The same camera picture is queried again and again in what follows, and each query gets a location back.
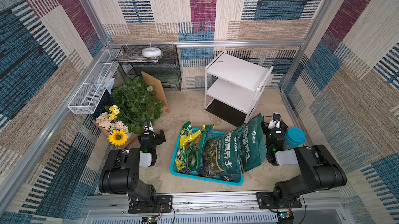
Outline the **yellow green fertilizer bag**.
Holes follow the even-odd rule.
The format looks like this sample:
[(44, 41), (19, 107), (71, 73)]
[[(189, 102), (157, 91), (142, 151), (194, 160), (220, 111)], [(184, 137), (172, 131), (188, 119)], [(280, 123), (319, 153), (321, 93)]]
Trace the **yellow green fertilizer bag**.
[(190, 135), (192, 135), (192, 122), (188, 121), (181, 128), (179, 139), (184, 140)]

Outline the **colourful green blue soil bag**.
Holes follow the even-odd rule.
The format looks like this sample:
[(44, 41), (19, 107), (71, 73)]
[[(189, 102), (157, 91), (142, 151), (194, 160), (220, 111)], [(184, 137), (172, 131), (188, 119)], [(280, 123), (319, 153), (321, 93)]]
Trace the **colourful green blue soil bag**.
[(207, 132), (205, 129), (200, 130), (198, 135), (185, 146), (185, 173), (193, 173), (202, 169)]

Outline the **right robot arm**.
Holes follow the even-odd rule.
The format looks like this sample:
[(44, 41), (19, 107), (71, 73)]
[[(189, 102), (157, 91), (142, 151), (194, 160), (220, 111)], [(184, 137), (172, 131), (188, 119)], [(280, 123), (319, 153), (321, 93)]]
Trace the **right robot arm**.
[(280, 209), (302, 208), (300, 197), (318, 190), (345, 186), (347, 176), (324, 145), (284, 148), (295, 137), (302, 138), (298, 128), (269, 127), (261, 123), (266, 135), (266, 158), (273, 166), (298, 165), (300, 174), (275, 184), (272, 192), (256, 194), (260, 209), (277, 212)]

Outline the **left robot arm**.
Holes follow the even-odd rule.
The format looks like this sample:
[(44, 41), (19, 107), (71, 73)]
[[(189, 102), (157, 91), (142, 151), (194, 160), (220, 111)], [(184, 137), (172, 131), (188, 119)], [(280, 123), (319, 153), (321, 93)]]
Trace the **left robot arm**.
[(124, 194), (131, 207), (155, 209), (159, 206), (153, 185), (139, 179), (142, 167), (153, 167), (157, 161), (156, 148), (166, 142), (163, 130), (158, 134), (148, 130), (139, 137), (140, 148), (112, 150), (100, 175), (98, 188), (101, 193)]

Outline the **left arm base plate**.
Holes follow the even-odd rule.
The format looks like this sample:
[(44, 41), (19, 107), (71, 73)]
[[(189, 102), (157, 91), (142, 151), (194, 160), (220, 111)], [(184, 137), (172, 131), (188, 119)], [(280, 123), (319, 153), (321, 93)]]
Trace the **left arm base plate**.
[(172, 195), (156, 196), (155, 200), (138, 200), (129, 198), (129, 214), (171, 213)]

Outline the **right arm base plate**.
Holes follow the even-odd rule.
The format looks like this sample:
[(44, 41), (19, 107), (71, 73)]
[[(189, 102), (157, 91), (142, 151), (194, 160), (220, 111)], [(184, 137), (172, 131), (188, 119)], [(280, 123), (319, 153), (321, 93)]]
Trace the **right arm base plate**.
[(257, 203), (259, 209), (293, 209), (302, 208), (299, 197), (280, 199), (273, 192), (257, 192)]

